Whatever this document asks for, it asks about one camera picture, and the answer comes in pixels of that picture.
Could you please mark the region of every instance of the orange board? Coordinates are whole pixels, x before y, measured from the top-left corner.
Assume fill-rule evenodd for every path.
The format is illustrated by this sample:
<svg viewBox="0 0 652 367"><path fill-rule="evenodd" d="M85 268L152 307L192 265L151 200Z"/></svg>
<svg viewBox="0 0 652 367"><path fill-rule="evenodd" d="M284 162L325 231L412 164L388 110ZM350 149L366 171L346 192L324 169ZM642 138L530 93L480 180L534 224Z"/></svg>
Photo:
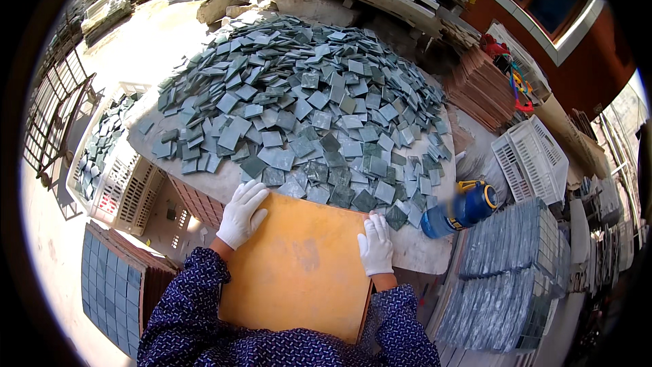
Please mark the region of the orange board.
<svg viewBox="0 0 652 367"><path fill-rule="evenodd" d="M358 339L370 292L357 234L364 215L271 193L269 213L229 260L220 319L249 329L304 327Z"/></svg>

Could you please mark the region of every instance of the person's arm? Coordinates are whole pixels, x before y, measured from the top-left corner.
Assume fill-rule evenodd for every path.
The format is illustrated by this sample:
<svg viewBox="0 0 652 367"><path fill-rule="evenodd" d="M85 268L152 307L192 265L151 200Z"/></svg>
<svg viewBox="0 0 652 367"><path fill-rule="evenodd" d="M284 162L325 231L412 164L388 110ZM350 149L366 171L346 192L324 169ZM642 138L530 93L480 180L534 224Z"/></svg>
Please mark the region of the person's arm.
<svg viewBox="0 0 652 367"><path fill-rule="evenodd" d="M215 240L192 251L154 308L138 347L139 366L191 365L223 334L217 309L220 284L231 280L225 261L265 219L267 210L257 208L268 194L255 180L240 184L224 207Z"/></svg>
<svg viewBox="0 0 652 367"><path fill-rule="evenodd" d="M405 365L406 361L414 366L438 366L437 349L417 321L417 298L412 286L396 283L387 221L382 214L369 214L364 221L366 236L358 234L358 244L364 270L378 292L371 297L371 306L379 317L378 357L389 366Z"/></svg>

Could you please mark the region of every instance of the red wall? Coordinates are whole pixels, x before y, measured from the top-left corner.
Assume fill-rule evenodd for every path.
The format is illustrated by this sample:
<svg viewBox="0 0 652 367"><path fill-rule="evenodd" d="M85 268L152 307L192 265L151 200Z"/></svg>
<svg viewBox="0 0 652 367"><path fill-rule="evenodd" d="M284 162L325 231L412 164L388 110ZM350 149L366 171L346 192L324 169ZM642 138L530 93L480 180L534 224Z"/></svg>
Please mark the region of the red wall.
<svg viewBox="0 0 652 367"><path fill-rule="evenodd" d="M623 89L636 65L629 46L608 6L602 8L596 21L575 50L559 66L550 59L530 33L495 0L477 0L467 4L461 18L479 32L489 29L492 20L501 22L539 63L548 76L548 83L561 106L583 110L589 119L599 103L606 107Z"/></svg>

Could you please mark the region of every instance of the white glove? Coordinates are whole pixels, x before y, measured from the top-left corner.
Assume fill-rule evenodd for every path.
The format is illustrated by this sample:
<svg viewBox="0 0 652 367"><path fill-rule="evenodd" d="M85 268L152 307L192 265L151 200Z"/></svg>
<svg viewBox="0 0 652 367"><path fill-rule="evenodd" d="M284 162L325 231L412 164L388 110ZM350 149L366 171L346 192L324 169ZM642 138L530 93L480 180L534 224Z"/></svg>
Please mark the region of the white glove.
<svg viewBox="0 0 652 367"><path fill-rule="evenodd" d="M389 227L382 214L372 211L368 220L364 220L364 234L358 234L360 259L367 276L375 274L393 274L392 254L394 247L389 239Z"/></svg>
<svg viewBox="0 0 652 367"><path fill-rule="evenodd" d="M247 184L240 184L229 204L224 207L217 237L232 249L238 249L267 217L267 209L257 208L268 195L269 190L263 183L250 180Z"/></svg>

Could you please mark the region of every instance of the plastic crate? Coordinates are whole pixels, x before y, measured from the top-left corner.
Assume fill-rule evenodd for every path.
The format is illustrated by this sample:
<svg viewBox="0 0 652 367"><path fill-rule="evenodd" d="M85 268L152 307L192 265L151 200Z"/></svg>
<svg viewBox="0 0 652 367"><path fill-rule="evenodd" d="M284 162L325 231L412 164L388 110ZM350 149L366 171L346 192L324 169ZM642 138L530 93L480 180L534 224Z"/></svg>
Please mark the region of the plastic crate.
<svg viewBox="0 0 652 367"><path fill-rule="evenodd" d="M79 183L79 161L82 159L86 142L111 101L119 99L123 93L144 94L150 88L151 85L120 82L113 94L102 100L79 142L66 178L66 190L87 216L136 235L141 235L145 229L165 174L134 151L126 140L126 132L105 159L106 167L100 175L100 183L93 200L86 200L84 195L77 191L76 185Z"/></svg>
<svg viewBox="0 0 652 367"><path fill-rule="evenodd" d="M534 196L547 205L563 200L568 158L536 115L508 129L492 150L517 203Z"/></svg>

